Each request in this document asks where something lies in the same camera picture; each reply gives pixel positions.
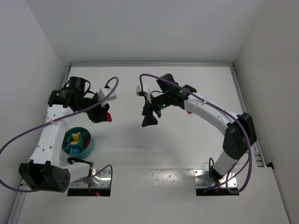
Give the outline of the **red small lego brick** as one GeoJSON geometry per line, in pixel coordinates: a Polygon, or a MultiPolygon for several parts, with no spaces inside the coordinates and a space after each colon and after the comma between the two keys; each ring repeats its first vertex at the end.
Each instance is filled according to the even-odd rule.
{"type": "Polygon", "coordinates": [[[112,122],[111,114],[107,112],[106,115],[107,115],[107,122],[112,122]]]}

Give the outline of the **red long lego brick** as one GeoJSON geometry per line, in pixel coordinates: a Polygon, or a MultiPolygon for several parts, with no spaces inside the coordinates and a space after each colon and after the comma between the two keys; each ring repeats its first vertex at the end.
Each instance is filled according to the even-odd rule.
{"type": "Polygon", "coordinates": [[[91,141],[91,137],[88,137],[87,140],[86,140],[86,144],[85,144],[86,148],[89,146],[90,141],[91,141]]]}

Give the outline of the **yellow small lego brick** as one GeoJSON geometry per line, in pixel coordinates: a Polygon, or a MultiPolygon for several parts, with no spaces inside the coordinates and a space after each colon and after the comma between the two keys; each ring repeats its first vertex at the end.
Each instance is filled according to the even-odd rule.
{"type": "Polygon", "coordinates": [[[70,142],[71,145],[76,145],[80,141],[80,133],[72,133],[71,134],[72,140],[70,142]]]}

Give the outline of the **blue lego brick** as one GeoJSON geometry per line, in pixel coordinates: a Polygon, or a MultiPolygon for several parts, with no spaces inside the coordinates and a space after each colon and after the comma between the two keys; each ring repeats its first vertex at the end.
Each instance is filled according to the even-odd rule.
{"type": "Polygon", "coordinates": [[[80,154],[81,152],[82,152],[82,150],[79,148],[71,148],[69,155],[74,156],[74,155],[80,154]]]}

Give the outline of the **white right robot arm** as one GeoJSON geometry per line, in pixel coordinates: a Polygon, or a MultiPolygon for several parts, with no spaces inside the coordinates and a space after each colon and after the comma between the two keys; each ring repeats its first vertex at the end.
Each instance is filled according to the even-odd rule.
{"type": "Polygon", "coordinates": [[[244,112],[236,114],[197,95],[197,90],[190,85],[180,86],[172,74],[161,77],[152,75],[160,88],[159,95],[154,97],[143,82],[137,86],[137,96],[144,97],[142,127],[158,124],[161,111],[169,106],[177,106],[195,114],[216,127],[224,136],[223,151],[216,162],[212,162],[206,171],[205,182],[209,187],[220,184],[220,180],[231,171],[237,162],[248,153],[249,171],[252,170],[251,147],[257,136],[252,117],[244,112]]]}

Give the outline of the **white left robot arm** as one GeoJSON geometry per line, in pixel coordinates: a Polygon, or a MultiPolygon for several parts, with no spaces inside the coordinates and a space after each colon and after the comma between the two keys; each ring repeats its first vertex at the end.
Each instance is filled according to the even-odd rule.
{"type": "Polygon", "coordinates": [[[71,77],[61,89],[52,91],[36,149],[28,162],[19,166],[31,192],[65,192],[75,182],[96,186],[100,173],[93,162],[85,161],[93,138],[87,130],[73,131],[68,124],[80,113],[86,113],[93,123],[111,122],[108,101],[115,100],[116,93],[107,84],[97,93],[91,92],[85,87],[87,83],[84,78],[71,77]]]}

